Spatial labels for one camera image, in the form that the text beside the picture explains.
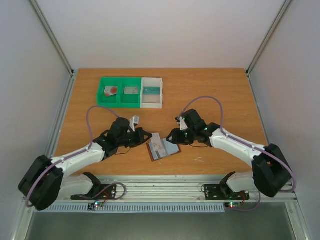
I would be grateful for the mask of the white VIP card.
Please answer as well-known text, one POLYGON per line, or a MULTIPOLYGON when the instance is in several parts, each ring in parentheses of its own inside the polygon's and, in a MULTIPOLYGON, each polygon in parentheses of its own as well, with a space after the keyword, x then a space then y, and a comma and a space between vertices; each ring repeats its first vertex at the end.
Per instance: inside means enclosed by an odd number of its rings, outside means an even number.
POLYGON ((167 156, 167 151, 162 143, 159 133, 152 133, 151 144, 154 150, 158 151, 162 158, 167 156))

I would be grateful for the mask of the brown leather card holder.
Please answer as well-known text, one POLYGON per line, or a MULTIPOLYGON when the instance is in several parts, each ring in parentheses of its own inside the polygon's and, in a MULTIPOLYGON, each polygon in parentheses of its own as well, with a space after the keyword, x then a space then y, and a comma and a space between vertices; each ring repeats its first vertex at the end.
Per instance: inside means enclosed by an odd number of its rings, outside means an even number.
MULTIPOLYGON (((167 157, 171 157, 173 155, 177 155, 177 154, 180 154, 182 152, 179 145, 167 142, 166 138, 162 138, 161 141, 162 141, 162 143, 163 143, 163 145, 165 147, 165 150, 167 152, 167 156, 162 157, 161 159, 167 158, 167 157)), ((150 152, 150 149, 149 149, 149 143, 146 146, 147 146, 148 153, 149 153, 149 156, 150 156, 150 159, 151 159, 151 152, 150 152)))

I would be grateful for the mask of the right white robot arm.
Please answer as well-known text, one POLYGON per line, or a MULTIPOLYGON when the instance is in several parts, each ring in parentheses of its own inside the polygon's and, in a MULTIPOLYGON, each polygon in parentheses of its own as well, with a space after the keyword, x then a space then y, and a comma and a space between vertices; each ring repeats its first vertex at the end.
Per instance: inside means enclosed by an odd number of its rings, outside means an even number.
POLYGON ((259 191, 273 198, 292 179, 290 167, 280 148, 255 144, 238 138, 216 123, 206 122, 194 109, 176 118, 179 124, 167 136, 175 145, 192 145, 194 142, 227 152, 251 167, 249 172, 231 172, 220 181, 220 191, 232 198, 241 191, 259 191))

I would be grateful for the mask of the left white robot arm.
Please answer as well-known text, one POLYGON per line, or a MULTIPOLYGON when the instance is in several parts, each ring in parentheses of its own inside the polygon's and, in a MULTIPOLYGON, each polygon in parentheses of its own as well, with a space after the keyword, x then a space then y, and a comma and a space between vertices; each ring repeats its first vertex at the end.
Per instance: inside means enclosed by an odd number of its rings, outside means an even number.
POLYGON ((135 127, 133 119, 118 117, 110 129, 92 138, 85 147, 58 157, 37 157, 18 185, 25 205, 39 211, 57 200, 63 180, 73 173, 117 154, 119 148, 136 148, 152 138, 152 134, 135 127))

